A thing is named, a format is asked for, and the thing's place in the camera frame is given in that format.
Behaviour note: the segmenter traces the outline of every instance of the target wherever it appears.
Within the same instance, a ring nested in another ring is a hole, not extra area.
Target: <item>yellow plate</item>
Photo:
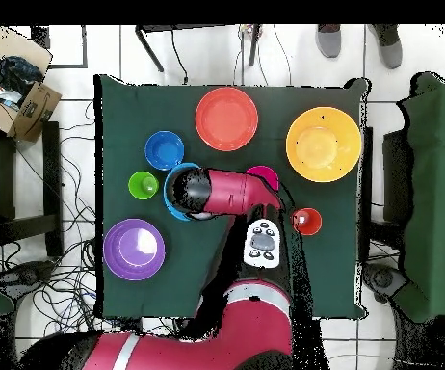
[[[354,120],[338,109],[310,109],[289,128],[286,154],[302,177],[317,182],[338,180],[359,160],[361,133]]]

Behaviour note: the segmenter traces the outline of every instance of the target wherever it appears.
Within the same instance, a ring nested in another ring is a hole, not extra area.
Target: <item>plate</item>
[[[183,160],[185,146],[181,138],[170,131],[156,132],[145,144],[145,159],[150,166],[168,171],[179,165]]]
[[[316,182],[344,177],[361,155],[361,133],[354,120],[335,108],[301,114],[289,128],[286,154],[293,169]]]
[[[232,151],[246,145],[257,124],[255,104],[236,88],[217,88],[207,93],[196,107],[196,131],[216,150]]]
[[[114,225],[103,244],[106,265],[116,276],[143,280],[156,274],[165,260],[165,243],[154,225],[127,219]]]

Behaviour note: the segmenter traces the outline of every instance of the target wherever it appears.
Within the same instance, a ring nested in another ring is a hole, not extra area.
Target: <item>person's foot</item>
[[[399,24],[368,24],[379,42],[380,59],[390,69],[397,68],[403,61],[403,47],[397,33]]]
[[[318,24],[317,43],[326,57],[337,57],[341,52],[341,25]]]

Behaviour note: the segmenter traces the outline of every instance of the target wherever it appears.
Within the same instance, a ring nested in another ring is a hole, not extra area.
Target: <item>blue bowl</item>
[[[145,159],[160,171],[169,171],[179,165],[184,153],[185,147],[180,137],[165,130],[156,132],[145,144]]]
[[[165,205],[168,207],[168,210],[172,215],[182,222],[189,222],[191,219],[189,219],[185,214],[183,214],[181,211],[176,210],[171,203],[168,201],[167,196],[167,186],[168,186],[168,179],[175,173],[178,172],[180,169],[188,169],[188,168],[199,168],[199,165],[196,165],[195,163],[182,163],[181,165],[177,165],[173,169],[171,169],[171,172],[168,174],[165,180],[165,187],[164,187],[164,198],[165,198]]]

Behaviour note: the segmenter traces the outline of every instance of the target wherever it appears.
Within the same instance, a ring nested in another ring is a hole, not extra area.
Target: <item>purple plate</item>
[[[140,219],[127,219],[106,234],[103,256],[116,276],[128,280],[147,279],[163,265],[165,242],[154,225]]]

